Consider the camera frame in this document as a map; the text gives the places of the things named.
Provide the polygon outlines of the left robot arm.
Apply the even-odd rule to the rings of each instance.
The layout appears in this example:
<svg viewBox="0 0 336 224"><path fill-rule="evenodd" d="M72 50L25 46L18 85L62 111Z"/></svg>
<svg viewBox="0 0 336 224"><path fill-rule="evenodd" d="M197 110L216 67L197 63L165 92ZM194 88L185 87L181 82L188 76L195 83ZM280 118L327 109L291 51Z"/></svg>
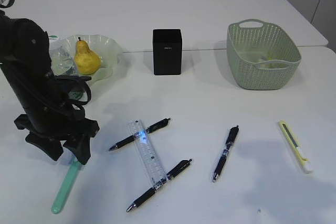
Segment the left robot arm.
<svg viewBox="0 0 336 224"><path fill-rule="evenodd" d="M64 148L81 164L91 157L90 139L98 122L86 118L84 105L69 97L72 88L83 88L87 97L90 77L55 76L51 69L49 39L30 19L11 19L1 12L1 70L25 113L15 121L27 129L25 140L57 161Z"/></svg>

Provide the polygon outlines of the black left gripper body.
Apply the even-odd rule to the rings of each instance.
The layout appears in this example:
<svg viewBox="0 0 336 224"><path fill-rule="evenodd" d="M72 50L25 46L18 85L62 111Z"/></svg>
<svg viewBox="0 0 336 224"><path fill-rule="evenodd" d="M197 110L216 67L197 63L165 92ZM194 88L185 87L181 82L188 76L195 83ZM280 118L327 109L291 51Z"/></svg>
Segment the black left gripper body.
<svg viewBox="0 0 336 224"><path fill-rule="evenodd" d="M51 60L22 61L5 58L1 70L16 92L30 120L33 132L45 138L71 139L77 135L95 137L97 121L86 118L84 105L91 99L86 76L55 76ZM69 97L75 86L85 90L86 101Z"/></svg>

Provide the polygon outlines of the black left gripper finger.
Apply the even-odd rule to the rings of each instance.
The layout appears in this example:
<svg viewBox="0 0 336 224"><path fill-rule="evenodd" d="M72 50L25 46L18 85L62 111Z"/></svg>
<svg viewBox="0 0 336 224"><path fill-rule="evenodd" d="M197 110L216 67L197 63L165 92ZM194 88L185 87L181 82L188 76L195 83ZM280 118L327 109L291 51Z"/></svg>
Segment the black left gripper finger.
<svg viewBox="0 0 336 224"><path fill-rule="evenodd" d="M90 137L88 135L73 136L73 138L65 141L64 147L70 150L82 165L86 165L91 157Z"/></svg>
<svg viewBox="0 0 336 224"><path fill-rule="evenodd" d="M54 161L57 161L64 152L59 140L40 137L32 132L26 136L25 141L42 150Z"/></svg>

